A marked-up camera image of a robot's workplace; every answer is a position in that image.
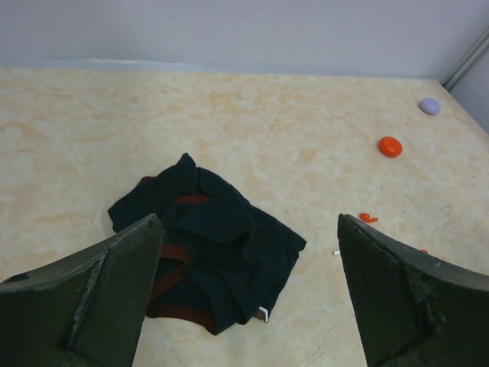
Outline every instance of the red object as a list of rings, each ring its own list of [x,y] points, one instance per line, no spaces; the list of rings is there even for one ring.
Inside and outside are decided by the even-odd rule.
[[[370,214],[368,214],[368,213],[361,213],[360,219],[366,223],[373,223],[373,222],[376,222],[379,220],[378,218],[371,218]]]
[[[389,158],[398,157],[403,152],[403,145],[392,136],[384,136],[377,146],[379,151]]]

